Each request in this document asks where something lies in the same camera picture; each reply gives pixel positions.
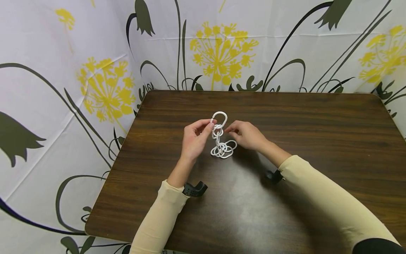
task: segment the white rope puzzle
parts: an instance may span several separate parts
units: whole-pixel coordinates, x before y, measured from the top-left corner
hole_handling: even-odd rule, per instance
[[[235,142],[234,140],[229,140],[225,143],[220,142],[220,137],[224,133],[223,127],[227,122],[227,114],[222,111],[215,112],[212,116],[212,119],[210,120],[211,123],[213,122],[214,117],[218,114],[223,115],[225,117],[225,119],[222,124],[214,125],[213,131],[212,131],[212,139],[215,140],[216,146],[210,151],[210,154],[213,156],[216,156],[218,158],[226,159],[226,158],[230,157],[231,155],[233,155],[234,149],[237,148],[237,142]],[[231,146],[227,145],[230,142],[234,142],[235,146],[231,147]]]

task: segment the beige long sleeve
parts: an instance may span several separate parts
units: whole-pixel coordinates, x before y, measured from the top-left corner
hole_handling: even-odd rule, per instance
[[[162,182],[158,197],[142,221],[131,245],[130,254],[161,254],[178,214],[188,200],[182,188]]]
[[[279,171],[288,184],[331,218],[351,250],[357,243],[369,238],[382,238],[399,244],[368,208],[299,156],[289,157],[280,165]]]

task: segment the fabric backdrop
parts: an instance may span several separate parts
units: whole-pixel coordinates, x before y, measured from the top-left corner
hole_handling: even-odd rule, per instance
[[[1,253],[128,253],[86,236],[84,223],[151,89],[374,92],[405,136],[405,9],[403,0],[3,1]]]

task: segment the hand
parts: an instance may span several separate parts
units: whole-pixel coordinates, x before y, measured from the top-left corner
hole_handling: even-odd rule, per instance
[[[201,119],[184,129],[181,158],[195,161],[202,153],[217,120]]]
[[[236,120],[227,127],[225,132],[229,133],[240,146],[246,149],[259,150],[268,142],[258,128],[250,122]]]

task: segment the person's right hand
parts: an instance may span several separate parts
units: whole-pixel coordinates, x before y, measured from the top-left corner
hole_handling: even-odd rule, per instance
[[[258,150],[268,142],[258,128],[250,122],[236,120],[227,127],[225,132],[229,133],[240,146],[246,149]]]

